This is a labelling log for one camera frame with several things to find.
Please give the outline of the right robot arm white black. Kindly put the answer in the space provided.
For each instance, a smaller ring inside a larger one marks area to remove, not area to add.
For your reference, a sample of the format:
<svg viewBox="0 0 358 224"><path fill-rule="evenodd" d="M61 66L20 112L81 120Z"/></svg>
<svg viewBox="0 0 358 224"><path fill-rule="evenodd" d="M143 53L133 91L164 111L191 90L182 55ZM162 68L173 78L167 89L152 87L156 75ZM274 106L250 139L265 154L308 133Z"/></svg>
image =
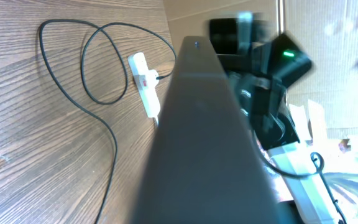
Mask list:
<svg viewBox="0 0 358 224"><path fill-rule="evenodd" d="M265 21L252 12L209 20L208 36L249 120L261 160L291 194L290 220L345 223L324 178L324 159L302 142L286 104L287 90L313 66L309 56L286 32L269 39Z"/></svg>

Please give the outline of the blue screen Galaxy smartphone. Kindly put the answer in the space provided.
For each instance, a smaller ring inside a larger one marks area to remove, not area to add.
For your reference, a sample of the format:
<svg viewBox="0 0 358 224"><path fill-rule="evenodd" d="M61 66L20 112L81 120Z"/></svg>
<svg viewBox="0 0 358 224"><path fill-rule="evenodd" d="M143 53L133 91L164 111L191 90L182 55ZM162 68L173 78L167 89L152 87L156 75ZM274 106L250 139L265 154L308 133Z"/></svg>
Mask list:
<svg viewBox="0 0 358 224"><path fill-rule="evenodd" d="M132 223L278 223L249 129L210 41L185 37Z"/></svg>

